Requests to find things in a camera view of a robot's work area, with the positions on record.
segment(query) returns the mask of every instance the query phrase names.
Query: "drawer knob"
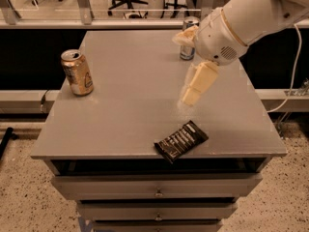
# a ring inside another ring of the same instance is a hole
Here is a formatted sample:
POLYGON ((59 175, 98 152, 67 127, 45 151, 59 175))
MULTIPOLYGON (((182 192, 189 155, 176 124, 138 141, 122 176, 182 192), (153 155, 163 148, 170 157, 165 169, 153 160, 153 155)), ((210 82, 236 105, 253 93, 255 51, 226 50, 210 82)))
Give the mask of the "drawer knob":
POLYGON ((161 192, 160 189, 156 191, 156 193, 154 194, 154 197, 157 197, 157 198, 163 197, 163 193, 161 192))
POLYGON ((158 214, 156 215, 156 218, 155 218, 154 220, 156 220, 156 221, 161 221, 161 220, 163 220, 163 218, 161 217, 160 213, 158 213, 158 214))

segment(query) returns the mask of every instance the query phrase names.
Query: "speckled floor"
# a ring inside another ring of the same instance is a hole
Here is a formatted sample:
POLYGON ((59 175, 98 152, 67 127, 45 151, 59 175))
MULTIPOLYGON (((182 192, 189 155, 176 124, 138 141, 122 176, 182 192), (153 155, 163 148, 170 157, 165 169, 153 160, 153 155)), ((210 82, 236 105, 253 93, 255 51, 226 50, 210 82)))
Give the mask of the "speckled floor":
MULTIPOLYGON (((0 138, 6 126, 0 125, 0 138)), ((39 127, 15 126, 21 136, 9 142, 0 162, 0 232, 89 232, 75 203, 50 184, 44 163, 29 157, 39 127)), ((288 155, 270 162, 262 182, 238 201, 220 232, 309 231, 308 121, 286 123, 282 132, 288 155)))

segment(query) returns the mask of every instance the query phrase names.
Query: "soda can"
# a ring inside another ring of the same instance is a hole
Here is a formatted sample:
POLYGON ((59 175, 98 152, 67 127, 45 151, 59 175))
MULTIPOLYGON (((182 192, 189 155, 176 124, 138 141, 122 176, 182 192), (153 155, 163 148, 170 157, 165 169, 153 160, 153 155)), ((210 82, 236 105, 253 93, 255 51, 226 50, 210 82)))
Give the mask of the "soda can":
POLYGON ((86 96, 94 90, 86 57, 80 50, 71 49, 62 53, 61 64, 70 88, 76 96, 86 96))
MULTIPOLYGON (((194 16, 186 17, 183 21, 183 31, 189 27, 194 25, 198 26, 200 24, 200 19, 194 16)), ((193 59, 195 54, 195 48, 190 46, 181 46, 181 58, 184 60, 191 60, 193 59)))

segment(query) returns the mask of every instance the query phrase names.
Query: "black chip bag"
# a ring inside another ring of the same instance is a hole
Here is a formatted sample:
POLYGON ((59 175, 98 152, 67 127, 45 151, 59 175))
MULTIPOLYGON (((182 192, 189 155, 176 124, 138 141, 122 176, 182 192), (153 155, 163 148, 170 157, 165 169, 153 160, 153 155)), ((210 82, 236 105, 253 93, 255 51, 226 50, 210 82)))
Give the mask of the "black chip bag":
POLYGON ((165 159, 173 163, 177 158, 208 139, 201 129, 189 121, 181 129, 155 143, 154 146, 165 159))

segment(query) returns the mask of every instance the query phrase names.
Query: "drawer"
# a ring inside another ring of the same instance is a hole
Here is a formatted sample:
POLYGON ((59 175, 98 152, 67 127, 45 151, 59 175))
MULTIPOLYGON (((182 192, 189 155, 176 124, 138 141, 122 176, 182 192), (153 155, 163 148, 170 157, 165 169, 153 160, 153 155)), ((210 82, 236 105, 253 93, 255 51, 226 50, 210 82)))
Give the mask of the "drawer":
POLYGON ((93 222, 96 232, 216 232, 218 220, 93 222))
POLYGON ((68 200, 246 196, 261 174, 177 176, 54 177, 53 186, 68 200))
POLYGON ((164 202, 78 204, 79 214, 88 220, 191 220, 228 218, 236 203, 164 202))

